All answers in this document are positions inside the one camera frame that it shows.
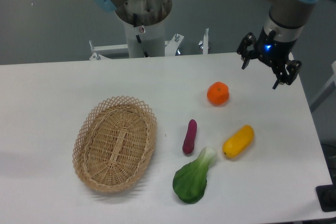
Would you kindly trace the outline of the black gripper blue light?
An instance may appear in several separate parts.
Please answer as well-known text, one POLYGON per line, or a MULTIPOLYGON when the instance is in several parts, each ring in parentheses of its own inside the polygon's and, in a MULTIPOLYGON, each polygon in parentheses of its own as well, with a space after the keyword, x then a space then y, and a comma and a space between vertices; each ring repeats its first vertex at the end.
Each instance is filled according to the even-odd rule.
POLYGON ((283 42, 276 38, 277 35, 274 29, 265 32, 263 28, 256 42, 255 35, 249 32, 243 37, 236 51, 243 61, 241 67, 243 70, 252 59, 258 59, 272 67, 273 73, 276 75, 276 82, 272 87, 274 90, 279 85, 287 84, 290 86, 295 81, 302 66, 301 61, 289 59, 289 53, 297 39, 283 42))

